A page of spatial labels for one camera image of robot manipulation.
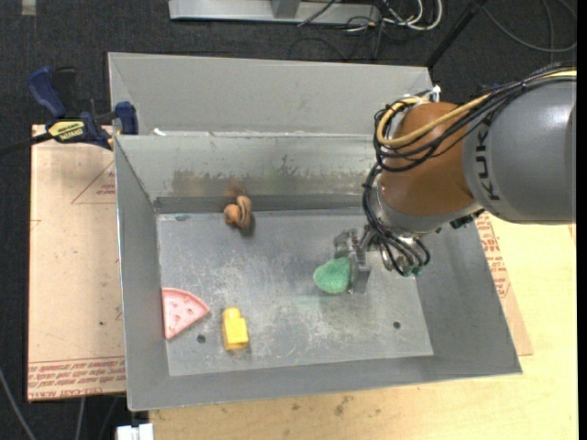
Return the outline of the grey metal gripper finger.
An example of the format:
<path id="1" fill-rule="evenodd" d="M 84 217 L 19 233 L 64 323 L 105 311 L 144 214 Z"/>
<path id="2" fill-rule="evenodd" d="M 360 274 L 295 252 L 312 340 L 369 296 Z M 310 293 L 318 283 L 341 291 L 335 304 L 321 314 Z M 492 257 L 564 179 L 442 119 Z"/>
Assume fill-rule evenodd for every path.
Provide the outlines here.
<path id="1" fill-rule="evenodd" d="M 367 291 L 369 278 L 371 275 L 371 267 L 358 266 L 353 271 L 352 291 L 354 293 L 363 294 Z"/>

